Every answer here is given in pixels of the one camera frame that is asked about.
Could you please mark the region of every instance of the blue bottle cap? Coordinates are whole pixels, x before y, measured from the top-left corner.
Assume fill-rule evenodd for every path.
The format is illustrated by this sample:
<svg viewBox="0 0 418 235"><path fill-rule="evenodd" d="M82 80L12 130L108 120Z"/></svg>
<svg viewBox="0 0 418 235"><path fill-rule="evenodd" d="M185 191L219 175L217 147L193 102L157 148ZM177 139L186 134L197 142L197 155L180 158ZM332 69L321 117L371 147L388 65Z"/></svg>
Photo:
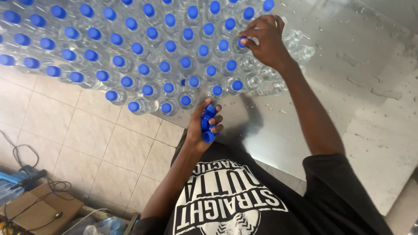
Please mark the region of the blue bottle cap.
<svg viewBox="0 0 418 235"><path fill-rule="evenodd" d="M128 29L130 30L135 30L138 28L138 23L136 22L136 20L132 17L128 17L125 20L125 25Z"/></svg>
<svg viewBox="0 0 418 235"><path fill-rule="evenodd" d="M31 57L26 57L23 60L23 64L26 67L30 68L30 69L37 69L37 68L39 68L39 60L34 59L34 58L31 58Z"/></svg>
<svg viewBox="0 0 418 235"><path fill-rule="evenodd" d="M115 101L117 99L116 91L106 91L106 94L104 96L109 101Z"/></svg>
<svg viewBox="0 0 418 235"><path fill-rule="evenodd" d="M61 56L65 60L74 61L77 59L77 55L74 53L74 51L71 51L69 49L64 49L61 52Z"/></svg>
<svg viewBox="0 0 418 235"><path fill-rule="evenodd" d="M183 58L181 58L180 64L183 68L187 69L190 67L191 61L188 57L184 56Z"/></svg>
<svg viewBox="0 0 418 235"><path fill-rule="evenodd" d="M28 46L31 43L31 39L25 34L15 34L15 42L22 46Z"/></svg>
<svg viewBox="0 0 418 235"><path fill-rule="evenodd" d="M144 11L144 14L148 17L153 17L155 14L154 7L149 3L144 4L142 10Z"/></svg>
<svg viewBox="0 0 418 235"><path fill-rule="evenodd" d="M83 82L84 75L79 72L71 72L69 78L73 82Z"/></svg>
<svg viewBox="0 0 418 235"><path fill-rule="evenodd" d="M244 10L244 13L242 15L244 17L244 19L249 20L254 16L254 8L252 7L247 7Z"/></svg>
<svg viewBox="0 0 418 235"><path fill-rule="evenodd" d="M214 76L216 74L216 67L213 66L213 65L209 65L206 68L206 74L209 75L209 76Z"/></svg>
<svg viewBox="0 0 418 235"><path fill-rule="evenodd" d="M144 48L142 47L142 45L137 42L132 44L131 49L132 49L132 52L137 55L140 55L144 52Z"/></svg>
<svg viewBox="0 0 418 235"><path fill-rule="evenodd" d="M232 83L232 88L233 88L234 90L236 90L236 91L241 90L241 88L242 88L242 82L241 82L241 81L234 81L234 82Z"/></svg>
<svg viewBox="0 0 418 235"><path fill-rule="evenodd" d="M212 143L215 140L215 135L210 130L203 132L202 137L206 143Z"/></svg>
<svg viewBox="0 0 418 235"><path fill-rule="evenodd" d="M88 18L91 18L91 17L94 16L94 10L88 4L81 4L80 5L80 12L81 12L81 14L83 14L85 17L88 17Z"/></svg>
<svg viewBox="0 0 418 235"><path fill-rule="evenodd" d="M7 10L3 13L3 18L13 24L19 24L22 18L19 14L12 10Z"/></svg>
<svg viewBox="0 0 418 235"><path fill-rule="evenodd" d="M114 21L116 19L116 12L112 8L105 8L103 10L103 16L111 21Z"/></svg>
<svg viewBox="0 0 418 235"><path fill-rule="evenodd" d="M215 26L213 26L212 23L206 23L205 26L203 26L203 32L206 35L212 35L215 31Z"/></svg>
<svg viewBox="0 0 418 235"><path fill-rule="evenodd" d="M197 87L197 86L199 86L199 79L197 77L191 77L189 79L189 85L191 87Z"/></svg>
<svg viewBox="0 0 418 235"><path fill-rule="evenodd" d="M209 54L209 47L206 45L201 45L199 47L199 55L207 56Z"/></svg>
<svg viewBox="0 0 418 235"><path fill-rule="evenodd" d="M99 40L102 37L102 33L96 28L89 28L87 35L94 40Z"/></svg>
<svg viewBox="0 0 418 235"><path fill-rule="evenodd" d="M222 87L221 86L214 86L212 88L212 93L214 95L221 95L222 94Z"/></svg>
<svg viewBox="0 0 418 235"><path fill-rule="evenodd" d="M187 106L191 103L191 98L188 95L184 95L180 98L180 103L184 106Z"/></svg>
<svg viewBox="0 0 418 235"><path fill-rule="evenodd" d="M44 18L44 17L42 17L42 16L40 16L40 15L38 15L38 14L32 14L32 15L29 17L29 20L31 21L31 23L32 23L34 26L37 26L37 27L41 27L41 28L43 28L43 27L46 25L46 20L45 20L45 18Z"/></svg>
<svg viewBox="0 0 418 235"><path fill-rule="evenodd" d="M150 85L145 85L142 87L142 94L144 95L152 95L154 93L154 89Z"/></svg>
<svg viewBox="0 0 418 235"><path fill-rule="evenodd" d="M196 6L190 6L187 9L187 15L192 19L196 19L198 14L199 14L199 10L197 9Z"/></svg>
<svg viewBox="0 0 418 235"><path fill-rule="evenodd" d="M157 31L157 29L154 28L154 27L147 28L147 36L150 39L156 39L158 37L158 31Z"/></svg>
<svg viewBox="0 0 418 235"><path fill-rule="evenodd" d="M171 112L172 109L173 109L173 106L171 106L171 104L169 104L169 103L163 103L161 105L161 111L163 113Z"/></svg>
<svg viewBox="0 0 418 235"><path fill-rule="evenodd" d="M33 0L19 0L19 2L26 6L31 6L33 4Z"/></svg>
<svg viewBox="0 0 418 235"><path fill-rule="evenodd" d="M130 77L123 77L120 79L120 83L124 87L131 87L133 85L133 80Z"/></svg>
<svg viewBox="0 0 418 235"><path fill-rule="evenodd" d="M219 48L219 50L221 50L221 51L226 51L226 50L228 50L228 47L229 47L229 43L228 43L228 41L227 41L227 40L225 40L225 39L221 40L221 41L219 42L219 44L218 44L218 48Z"/></svg>
<svg viewBox="0 0 418 235"><path fill-rule="evenodd" d="M168 52L173 52L173 51L175 51L176 50L176 43L175 42L173 42L172 40L169 40L169 41L167 41L166 42L166 50L168 51Z"/></svg>
<svg viewBox="0 0 418 235"><path fill-rule="evenodd" d="M160 63L160 70L165 73L170 71L170 64L167 61L162 61Z"/></svg>
<svg viewBox="0 0 418 235"><path fill-rule="evenodd" d="M99 81L105 82L109 80L109 73L103 70L99 70L96 72L96 78Z"/></svg>
<svg viewBox="0 0 418 235"><path fill-rule="evenodd" d="M264 11L271 11L274 7L274 0L265 0L263 3L263 10Z"/></svg>
<svg viewBox="0 0 418 235"><path fill-rule="evenodd" d="M122 56L114 56L112 62L117 67L124 67L125 66L125 59Z"/></svg>
<svg viewBox="0 0 418 235"><path fill-rule="evenodd" d="M0 64L6 65L6 66L12 66L15 65L15 58L9 55L0 55Z"/></svg>
<svg viewBox="0 0 418 235"><path fill-rule="evenodd" d="M234 27L235 27L235 20L234 20L234 18L228 18L225 21L225 28L227 30L232 30Z"/></svg>
<svg viewBox="0 0 418 235"><path fill-rule="evenodd" d="M176 24L176 18L173 14L167 14L164 18L164 21L168 27L173 27Z"/></svg>
<svg viewBox="0 0 418 235"><path fill-rule="evenodd" d="M113 44L120 46L123 43L123 37L119 35L118 33L112 33L112 35L110 35L110 41Z"/></svg>
<svg viewBox="0 0 418 235"><path fill-rule="evenodd" d="M131 112L136 112L136 111L138 111L138 110L139 110L139 108L140 108L139 103L138 103L138 102L136 102L136 101L131 101L131 102L129 102L129 104L128 104L128 109L129 109L129 111L131 111Z"/></svg>
<svg viewBox="0 0 418 235"><path fill-rule="evenodd" d="M138 66L138 71L142 75L148 75L150 73L150 67L148 67L146 64L141 64Z"/></svg>
<svg viewBox="0 0 418 235"><path fill-rule="evenodd" d="M132 0L120 0L120 1L125 5L131 5L132 4Z"/></svg>
<svg viewBox="0 0 418 235"><path fill-rule="evenodd" d="M90 61L96 61L99 58L99 55L97 52L89 49L84 52L84 58Z"/></svg>
<svg viewBox="0 0 418 235"><path fill-rule="evenodd" d="M48 66L46 68L46 74L51 77L61 76L61 69L56 66Z"/></svg>
<svg viewBox="0 0 418 235"><path fill-rule="evenodd" d="M243 39L243 38L247 38L247 37L240 37L238 39L238 46L241 47L241 48L244 48L245 47L244 45L241 44L241 39Z"/></svg>
<svg viewBox="0 0 418 235"><path fill-rule="evenodd" d="M183 30L183 37L186 40L191 40L193 39L193 30L191 28L185 28Z"/></svg>
<svg viewBox="0 0 418 235"><path fill-rule="evenodd" d="M163 90L166 93L171 93L174 91L174 85L170 82L167 82L163 85Z"/></svg>
<svg viewBox="0 0 418 235"><path fill-rule="evenodd" d="M234 71L237 68L237 63L235 62L235 60L232 59L232 60L227 62L226 67L229 71Z"/></svg>
<svg viewBox="0 0 418 235"><path fill-rule="evenodd" d="M58 19L64 19L65 16L67 15L67 12L64 10L64 8L58 5L52 6L50 11L51 11L51 14L57 17Z"/></svg>
<svg viewBox="0 0 418 235"><path fill-rule="evenodd" d="M71 26L68 26L64 29L64 34L71 39L76 39L79 36L78 30L74 29Z"/></svg>
<svg viewBox="0 0 418 235"><path fill-rule="evenodd" d="M212 14L218 14L221 10L221 4L218 1L212 1L209 5L209 10Z"/></svg>

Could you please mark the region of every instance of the white cable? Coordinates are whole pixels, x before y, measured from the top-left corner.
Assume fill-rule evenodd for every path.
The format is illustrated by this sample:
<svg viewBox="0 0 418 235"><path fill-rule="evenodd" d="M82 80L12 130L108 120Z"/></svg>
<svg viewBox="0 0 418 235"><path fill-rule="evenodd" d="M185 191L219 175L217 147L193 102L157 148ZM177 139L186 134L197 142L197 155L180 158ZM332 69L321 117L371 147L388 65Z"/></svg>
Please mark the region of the white cable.
<svg viewBox="0 0 418 235"><path fill-rule="evenodd" d="M69 228L67 231L65 231L65 232L63 232L61 235L64 235L64 234L66 234L68 231L70 231L72 228L74 228L77 224L79 224L81 221L83 221L85 218L87 218L89 215L91 215L91 214L93 214L93 213L95 213L96 211L99 211L99 210L108 210L108 211L110 211L110 213L112 213L112 211L110 210L110 209L107 209L107 208L100 208L100 209L97 209L97 210L95 210L95 211L92 211L90 214L88 214L88 215L86 215L84 218L82 218L79 222L77 222L76 224L74 224L71 228Z"/></svg>

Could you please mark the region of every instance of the beige floor tile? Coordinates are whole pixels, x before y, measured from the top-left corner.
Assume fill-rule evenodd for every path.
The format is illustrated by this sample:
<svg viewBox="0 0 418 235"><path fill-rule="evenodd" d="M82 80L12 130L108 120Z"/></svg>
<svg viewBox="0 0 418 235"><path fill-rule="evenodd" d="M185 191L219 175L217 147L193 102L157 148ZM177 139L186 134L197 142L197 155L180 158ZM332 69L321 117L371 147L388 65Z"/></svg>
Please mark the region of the beige floor tile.
<svg viewBox="0 0 418 235"><path fill-rule="evenodd" d="M77 102L77 108L116 123L122 106L109 102L98 90L83 89Z"/></svg>
<svg viewBox="0 0 418 235"><path fill-rule="evenodd" d="M259 160L256 160L256 159L254 159L254 160L255 160L255 163L257 163L257 165L261 166L261 168L263 168L265 171L267 170L267 168L268 168L267 164L265 164L264 162L261 162Z"/></svg>
<svg viewBox="0 0 418 235"><path fill-rule="evenodd" d="M134 209L126 208L125 213L123 214L123 218L130 221L132 219L133 213L135 212L141 216L141 212L136 211Z"/></svg>
<svg viewBox="0 0 418 235"><path fill-rule="evenodd" d="M141 175L162 181L170 170L171 160L176 149L160 141L154 141Z"/></svg>
<svg viewBox="0 0 418 235"><path fill-rule="evenodd" d="M8 80L29 90L33 90L36 83L36 75L22 74L13 67L2 66L1 78Z"/></svg>
<svg viewBox="0 0 418 235"><path fill-rule="evenodd" d="M34 91L75 107L81 87L62 83L55 77L38 76Z"/></svg>
<svg viewBox="0 0 418 235"><path fill-rule="evenodd" d="M112 215L116 215L120 218L123 218L125 215L126 207L118 205L112 201L105 200L101 196L89 196L87 199L87 205L91 208L100 209L100 208L107 208L112 211Z"/></svg>
<svg viewBox="0 0 418 235"><path fill-rule="evenodd" d="M32 91L0 79L0 122L21 128Z"/></svg>
<svg viewBox="0 0 418 235"><path fill-rule="evenodd" d="M159 181L141 175L129 201L128 208L142 212L158 185L160 185Z"/></svg>
<svg viewBox="0 0 418 235"><path fill-rule="evenodd" d="M18 145L21 144L27 144L37 152L39 162L35 169L45 169L48 173L52 174L62 145L24 130L19 135ZM33 166L36 163L36 155L27 146L19 147L19 156L24 165Z"/></svg>
<svg viewBox="0 0 418 235"><path fill-rule="evenodd" d="M303 196L306 192L306 181L301 180L295 191L299 193L299 195Z"/></svg>
<svg viewBox="0 0 418 235"><path fill-rule="evenodd" d="M127 206L139 174L103 161L90 195Z"/></svg>
<svg viewBox="0 0 418 235"><path fill-rule="evenodd" d="M0 130L2 130L15 145L18 141L20 129L11 125L0 123ZM6 165L11 169L18 170L16 167L16 160L13 157L13 146L0 133L0 165Z"/></svg>
<svg viewBox="0 0 418 235"><path fill-rule="evenodd" d="M103 160L140 174L153 141L116 125Z"/></svg>
<svg viewBox="0 0 418 235"><path fill-rule="evenodd" d="M34 92L22 130L62 144L74 109L74 107Z"/></svg>
<svg viewBox="0 0 418 235"><path fill-rule="evenodd" d="M154 139L161 121L161 118L149 113L141 116L135 115L124 105L116 124Z"/></svg>
<svg viewBox="0 0 418 235"><path fill-rule="evenodd" d="M54 180L72 184L73 196L88 196L102 161L63 146L54 170Z"/></svg>
<svg viewBox="0 0 418 235"><path fill-rule="evenodd" d="M276 169L272 166L268 167L267 172L293 190L296 190L296 188L299 185L299 182L301 181L301 179L299 179L298 177L289 175L288 173Z"/></svg>
<svg viewBox="0 0 418 235"><path fill-rule="evenodd" d="M183 135L183 131L183 127L163 120L155 139L173 147L177 147L181 136Z"/></svg>
<svg viewBox="0 0 418 235"><path fill-rule="evenodd" d="M76 109L64 145L102 159L114 127L114 123Z"/></svg>

